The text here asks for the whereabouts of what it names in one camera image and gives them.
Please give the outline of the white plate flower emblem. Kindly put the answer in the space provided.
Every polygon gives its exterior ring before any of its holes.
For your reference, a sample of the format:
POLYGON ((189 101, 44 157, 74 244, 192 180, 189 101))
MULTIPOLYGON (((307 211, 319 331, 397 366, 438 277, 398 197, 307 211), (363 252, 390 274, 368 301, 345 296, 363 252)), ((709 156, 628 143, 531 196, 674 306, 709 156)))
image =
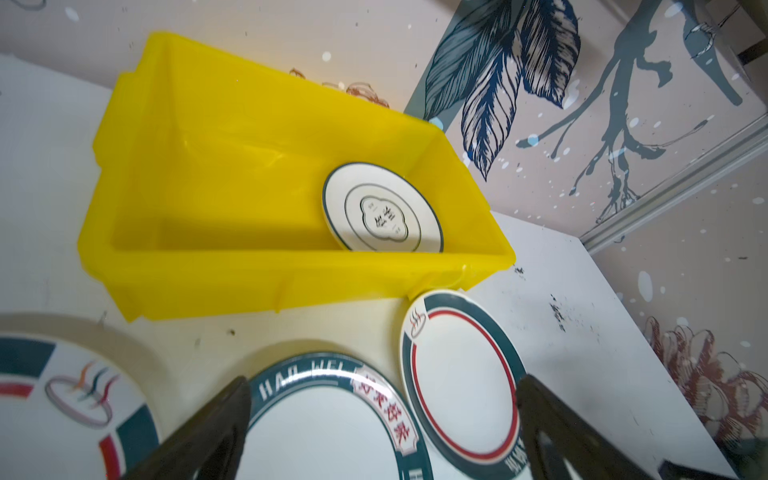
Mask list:
POLYGON ((427 199, 405 178, 379 165, 334 169, 322 188, 326 224, 355 252, 441 253, 444 235, 427 199))

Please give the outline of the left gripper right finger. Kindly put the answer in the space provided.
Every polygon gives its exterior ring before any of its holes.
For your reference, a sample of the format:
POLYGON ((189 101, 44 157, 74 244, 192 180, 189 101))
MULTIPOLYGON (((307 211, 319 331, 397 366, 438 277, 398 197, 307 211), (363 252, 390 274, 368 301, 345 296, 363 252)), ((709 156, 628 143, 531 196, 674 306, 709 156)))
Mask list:
POLYGON ((517 406, 533 478, 651 477, 530 374, 518 384, 517 406))

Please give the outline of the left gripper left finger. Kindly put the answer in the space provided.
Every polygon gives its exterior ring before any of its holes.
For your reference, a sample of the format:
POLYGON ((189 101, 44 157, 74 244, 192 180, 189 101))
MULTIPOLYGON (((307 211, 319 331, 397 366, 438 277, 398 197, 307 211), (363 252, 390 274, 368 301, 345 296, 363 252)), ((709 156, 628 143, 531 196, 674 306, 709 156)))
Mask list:
POLYGON ((250 411, 249 383, 238 376, 124 477, 234 479, 244 451, 250 411))

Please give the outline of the green red rim plate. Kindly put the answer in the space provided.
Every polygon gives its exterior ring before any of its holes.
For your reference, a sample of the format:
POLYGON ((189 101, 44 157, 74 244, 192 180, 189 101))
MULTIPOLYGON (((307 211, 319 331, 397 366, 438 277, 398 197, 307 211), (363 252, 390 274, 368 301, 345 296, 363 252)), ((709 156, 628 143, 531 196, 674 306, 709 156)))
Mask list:
POLYGON ((457 291, 421 295, 401 326, 399 363, 419 425, 454 468, 471 479, 526 470, 517 406, 526 369, 485 308, 457 291))

